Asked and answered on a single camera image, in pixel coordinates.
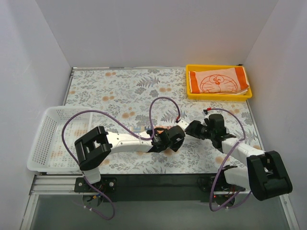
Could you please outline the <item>white towel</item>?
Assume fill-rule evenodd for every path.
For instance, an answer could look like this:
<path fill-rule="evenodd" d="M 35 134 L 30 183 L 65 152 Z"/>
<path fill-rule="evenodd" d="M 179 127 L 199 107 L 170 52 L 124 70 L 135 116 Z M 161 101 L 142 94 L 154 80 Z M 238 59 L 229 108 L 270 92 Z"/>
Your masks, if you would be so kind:
<path fill-rule="evenodd" d="M 218 94 L 220 95 L 244 95 L 248 92 L 248 90 L 249 88 L 245 90 L 236 91 L 236 92 L 219 92 Z"/>

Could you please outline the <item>striped rabbit print towel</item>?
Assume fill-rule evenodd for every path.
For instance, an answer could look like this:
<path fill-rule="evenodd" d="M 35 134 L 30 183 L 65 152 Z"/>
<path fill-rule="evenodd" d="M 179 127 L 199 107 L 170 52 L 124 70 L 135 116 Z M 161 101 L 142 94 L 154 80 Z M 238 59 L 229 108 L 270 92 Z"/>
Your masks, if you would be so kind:
<path fill-rule="evenodd" d="M 171 127 L 172 126 L 155 126 L 154 128 L 170 129 Z M 151 126 L 132 126 L 130 128 L 130 130 L 134 133 L 141 133 L 151 129 Z"/>

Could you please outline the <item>orange patterned towel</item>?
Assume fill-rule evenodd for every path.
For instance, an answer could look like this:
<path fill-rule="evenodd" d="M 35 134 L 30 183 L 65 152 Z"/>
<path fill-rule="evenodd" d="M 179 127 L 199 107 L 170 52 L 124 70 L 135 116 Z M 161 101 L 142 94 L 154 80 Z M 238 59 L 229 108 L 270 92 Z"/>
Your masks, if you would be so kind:
<path fill-rule="evenodd" d="M 191 93 L 236 92 L 249 88 L 243 67 L 207 71 L 189 71 Z"/>

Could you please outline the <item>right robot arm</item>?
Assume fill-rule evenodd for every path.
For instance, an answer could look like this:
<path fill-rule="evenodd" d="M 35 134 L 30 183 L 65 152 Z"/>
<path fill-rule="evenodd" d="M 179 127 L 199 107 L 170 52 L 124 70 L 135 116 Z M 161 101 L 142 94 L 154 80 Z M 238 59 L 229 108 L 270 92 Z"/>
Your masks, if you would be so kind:
<path fill-rule="evenodd" d="M 204 123 L 180 121 L 179 125 L 187 135 L 210 140 L 214 148 L 223 154 L 230 154 L 245 165 L 244 168 L 222 167 L 213 181 L 215 184 L 226 183 L 245 188 L 259 201 L 292 192 L 293 185 L 280 154 L 251 147 L 228 133 L 221 114 L 210 115 Z"/>

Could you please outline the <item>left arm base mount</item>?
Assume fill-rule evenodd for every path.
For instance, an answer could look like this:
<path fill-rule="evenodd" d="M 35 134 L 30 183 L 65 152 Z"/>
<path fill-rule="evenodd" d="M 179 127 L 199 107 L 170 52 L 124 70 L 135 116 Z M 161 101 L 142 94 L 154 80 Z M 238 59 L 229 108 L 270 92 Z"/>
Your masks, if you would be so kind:
<path fill-rule="evenodd" d="M 115 177 L 102 177 L 99 182 L 92 184 L 92 186 L 108 195 L 116 191 L 117 179 Z M 74 192 L 95 193 L 95 190 L 85 181 L 83 177 L 77 177 Z"/>

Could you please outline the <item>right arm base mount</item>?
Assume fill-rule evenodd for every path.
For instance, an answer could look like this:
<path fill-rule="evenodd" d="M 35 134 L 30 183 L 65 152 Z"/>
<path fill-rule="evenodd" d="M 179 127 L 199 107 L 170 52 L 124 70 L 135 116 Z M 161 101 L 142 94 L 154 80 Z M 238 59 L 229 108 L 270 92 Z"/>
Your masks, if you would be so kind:
<path fill-rule="evenodd" d="M 214 179 L 214 176 L 199 177 L 197 179 L 197 185 L 202 192 L 210 194 Z M 220 176 L 214 188 L 213 203 L 221 205 L 240 190 L 244 191 L 245 189 L 237 185 L 228 184 L 225 178 Z"/>

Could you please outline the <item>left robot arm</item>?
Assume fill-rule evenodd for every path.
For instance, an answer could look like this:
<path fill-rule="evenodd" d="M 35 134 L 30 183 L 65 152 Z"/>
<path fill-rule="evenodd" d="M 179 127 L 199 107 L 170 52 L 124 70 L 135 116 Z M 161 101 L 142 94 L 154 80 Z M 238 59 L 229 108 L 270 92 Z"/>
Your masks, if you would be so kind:
<path fill-rule="evenodd" d="M 105 131 L 97 126 L 75 141 L 78 165 L 90 184 L 101 181 L 99 165 L 111 153 L 120 152 L 162 152 L 171 149 L 176 152 L 183 144 L 185 129 L 173 126 L 169 129 L 157 127 L 139 133 L 120 134 Z"/>

